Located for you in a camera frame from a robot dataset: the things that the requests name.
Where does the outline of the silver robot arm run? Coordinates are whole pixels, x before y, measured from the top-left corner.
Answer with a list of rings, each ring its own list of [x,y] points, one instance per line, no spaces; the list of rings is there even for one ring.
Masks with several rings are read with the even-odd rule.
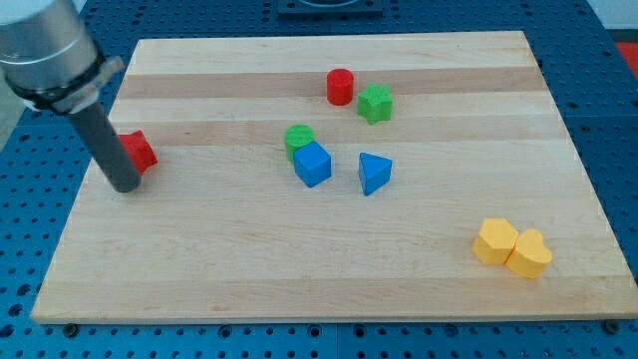
[[[1,0],[1,69],[27,107],[79,113],[124,67],[104,55],[72,0]]]

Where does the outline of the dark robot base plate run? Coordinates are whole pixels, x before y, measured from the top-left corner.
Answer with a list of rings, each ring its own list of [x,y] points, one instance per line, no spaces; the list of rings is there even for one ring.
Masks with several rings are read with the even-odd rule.
[[[382,15],[384,0],[276,0],[279,16]]]

